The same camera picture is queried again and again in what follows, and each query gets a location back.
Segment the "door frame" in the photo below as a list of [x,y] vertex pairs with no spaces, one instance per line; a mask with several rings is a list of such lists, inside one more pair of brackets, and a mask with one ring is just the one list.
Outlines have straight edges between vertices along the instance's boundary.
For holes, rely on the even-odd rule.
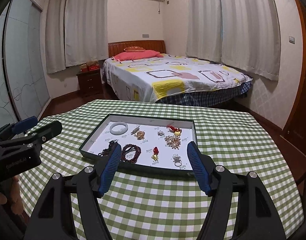
[[299,0],[295,0],[298,13],[299,13],[299,18],[301,20],[301,26],[302,26],[302,36],[303,36],[303,61],[302,61],[302,71],[301,71],[301,77],[299,79],[299,85],[298,85],[298,90],[297,94],[295,97],[295,101],[292,107],[292,110],[289,114],[289,117],[287,119],[287,122],[283,128],[282,135],[285,137],[288,134],[288,129],[291,125],[291,122],[293,120],[293,117],[295,115],[295,112],[297,110],[299,101],[301,99],[302,91],[303,91],[303,86],[305,83],[305,74],[306,74],[306,28],[305,28],[305,22],[304,22],[304,16],[303,16],[303,11],[301,8],[301,2]]

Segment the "blue gripper pad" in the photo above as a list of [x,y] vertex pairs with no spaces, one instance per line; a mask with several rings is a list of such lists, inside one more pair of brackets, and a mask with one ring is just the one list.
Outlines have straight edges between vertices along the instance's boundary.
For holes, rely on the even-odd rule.
[[104,194],[109,191],[115,172],[117,171],[117,167],[121,161],[121,156],[122,156],[122,148],[118,144],[115,147],[114,152],[112,153],[101,175],[101,185],[98,189],[98,192],[100,193],[101,196],[104,196]]
[[23,121],[20,121],[16,123],[12,128],[12,133],[14,134],[20,134],[23,133],[34,126],[36,126],[38,123],[38,120],[35,116],[29,117]]
[[192,142],[187,145],[187,156],[191,163],[195,179],[197,180],[198,186],[200,187],[201,191],[204,191],[207,195],[210,192],[211,188],[209,186],[209,179],[208,179],[208,172],[205,169],[202,161],[200,160],[198,153]]

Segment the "wooden headboard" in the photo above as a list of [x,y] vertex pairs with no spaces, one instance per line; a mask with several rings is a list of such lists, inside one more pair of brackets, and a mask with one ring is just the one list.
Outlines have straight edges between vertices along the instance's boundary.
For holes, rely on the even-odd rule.
[[166,53],[164,41],[121,41],[109,43],[109,57],[114,57],[123,52],[125,48],[132,46],[155,50],[159,53]]

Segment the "wooden door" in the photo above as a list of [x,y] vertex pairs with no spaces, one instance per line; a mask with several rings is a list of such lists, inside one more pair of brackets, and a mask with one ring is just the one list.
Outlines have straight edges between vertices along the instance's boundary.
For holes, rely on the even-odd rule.
[[[303,29],[303,62],[306,60],[306,9],[299,3],[300,16]],[[298,106],[291,121],[286,125],[285,138],[306,155],[306,70],[302,75],[302,92],[300,93]]]

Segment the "human hand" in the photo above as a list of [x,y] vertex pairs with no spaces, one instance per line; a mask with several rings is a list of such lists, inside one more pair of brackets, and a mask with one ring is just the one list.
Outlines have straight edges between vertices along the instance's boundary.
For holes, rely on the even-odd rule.
[[[22,203],[22,198],[20,195],[20,186],[19,186],[19,178],[18,176],[14,176],[12,178],[12,185],[11,185],[11,191],[10,191],[10,202],[11,204],[11,210],[16,215],[21,215],[24,207]],[[6,196],[4,196],[0,192],[0,205],[4,205],[7,202]]]

